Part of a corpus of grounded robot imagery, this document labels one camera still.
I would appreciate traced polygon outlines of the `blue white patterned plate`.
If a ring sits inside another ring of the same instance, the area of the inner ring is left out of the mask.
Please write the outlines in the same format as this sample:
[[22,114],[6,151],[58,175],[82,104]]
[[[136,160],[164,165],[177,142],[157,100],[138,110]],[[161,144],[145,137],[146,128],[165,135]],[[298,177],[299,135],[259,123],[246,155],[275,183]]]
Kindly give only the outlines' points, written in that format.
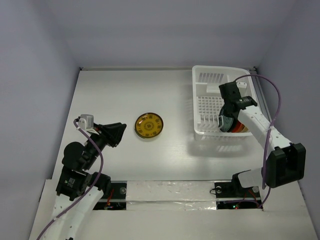
[[221,132],[231,133],[237,125],[237,120],[234,116],[230,115],[226,111],[226,107],[223,106],[218,116],[218,128]]

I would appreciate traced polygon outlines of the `orange plate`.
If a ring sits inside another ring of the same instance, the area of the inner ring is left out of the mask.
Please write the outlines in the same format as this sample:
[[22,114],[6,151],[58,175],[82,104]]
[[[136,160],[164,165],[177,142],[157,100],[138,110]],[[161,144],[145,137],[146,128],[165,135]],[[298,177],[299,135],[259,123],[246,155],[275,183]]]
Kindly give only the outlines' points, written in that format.
[[241,133],[245,126],[240,122],[237,121],[235,127],[232,129],[232,133]]

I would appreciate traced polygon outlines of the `yellow patterned plate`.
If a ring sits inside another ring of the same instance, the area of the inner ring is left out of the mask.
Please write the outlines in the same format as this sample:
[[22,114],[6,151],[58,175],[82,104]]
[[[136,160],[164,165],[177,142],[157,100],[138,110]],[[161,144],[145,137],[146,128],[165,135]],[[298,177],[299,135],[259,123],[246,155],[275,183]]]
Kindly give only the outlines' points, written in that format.
[[140,115],[134,123],[135,133],[143,139],[155,138],[164,128],[163,119],[156,113],[146,112]]

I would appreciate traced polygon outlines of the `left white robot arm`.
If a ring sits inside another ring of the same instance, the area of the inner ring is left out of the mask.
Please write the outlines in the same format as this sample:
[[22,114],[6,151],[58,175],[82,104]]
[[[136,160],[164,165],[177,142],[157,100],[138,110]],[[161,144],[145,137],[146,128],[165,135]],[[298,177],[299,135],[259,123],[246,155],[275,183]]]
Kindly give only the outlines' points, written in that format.
[[102,173],[102,151],[119,145],[127,125],[96,124],[83,117],[74,119],[73,125],[86,142],[74,141],[64,148],[51,220],[38,235],[39,240],[77,239],[95,205],[111,193],[111,178]]

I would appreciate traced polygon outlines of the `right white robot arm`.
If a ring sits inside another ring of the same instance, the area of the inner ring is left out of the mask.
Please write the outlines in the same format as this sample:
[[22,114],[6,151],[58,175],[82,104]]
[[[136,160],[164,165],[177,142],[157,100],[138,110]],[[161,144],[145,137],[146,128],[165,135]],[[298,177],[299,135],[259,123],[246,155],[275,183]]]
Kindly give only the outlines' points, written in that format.
[[250,96],[242,97],[236,82],[219,86],[224,101],[222,116],[243,124],[264,150],[262,168],[236,174],[230,183],[235,196],[242,196],[250,187],[271,189],[301,180],[305,173],[306,148],[283,136]]

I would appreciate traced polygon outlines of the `white plastic dish rack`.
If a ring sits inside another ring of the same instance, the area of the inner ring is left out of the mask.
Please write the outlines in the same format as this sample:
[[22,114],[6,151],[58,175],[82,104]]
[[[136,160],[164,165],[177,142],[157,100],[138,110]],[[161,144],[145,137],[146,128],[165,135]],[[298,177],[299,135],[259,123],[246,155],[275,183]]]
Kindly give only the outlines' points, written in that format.
[[192,67],[193,127],[198,141],[235,141],[250,137],[248,132],[222,132],[219,129],[219,113],[224,105],[219,86],[245,76],[238,82],[246,82],[247,88],[239,88],[243,97],[257,101],[257,94],[250,72],[243,68],[227,66],[195,65]]

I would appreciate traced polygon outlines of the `aluminium rail at right edge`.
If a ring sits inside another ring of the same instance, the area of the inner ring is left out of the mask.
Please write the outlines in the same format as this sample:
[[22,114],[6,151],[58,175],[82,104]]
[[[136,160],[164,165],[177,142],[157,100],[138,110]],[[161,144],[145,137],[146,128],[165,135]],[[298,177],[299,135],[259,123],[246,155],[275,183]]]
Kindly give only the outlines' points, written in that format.
[[266,99],[265,99],[265,96],[264,96],[264,93],[263,93],[263,89],[262,89],[262,86],[261,86],[260,79],[257,76],[252,76],[251,78],[252,78],[254,89],[255,89],[255,92],[256,92],[256,95],[257,95],[257,99],[258,99],[258,103],[259,103],[260,109],[261,109],[263,115],[269,121],[271,121],[272,120],[271,119],[271,115],[270,115],[270,112],[269,112],[269,109],[268,109],[268,105],[266,103]]

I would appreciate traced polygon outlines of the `white foil covered base rail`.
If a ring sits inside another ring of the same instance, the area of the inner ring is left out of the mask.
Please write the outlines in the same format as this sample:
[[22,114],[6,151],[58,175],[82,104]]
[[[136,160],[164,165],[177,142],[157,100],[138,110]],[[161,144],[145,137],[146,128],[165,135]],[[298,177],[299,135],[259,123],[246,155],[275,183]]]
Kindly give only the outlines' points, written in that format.
[[128,211],[216,210],[214,181],[128,181]]

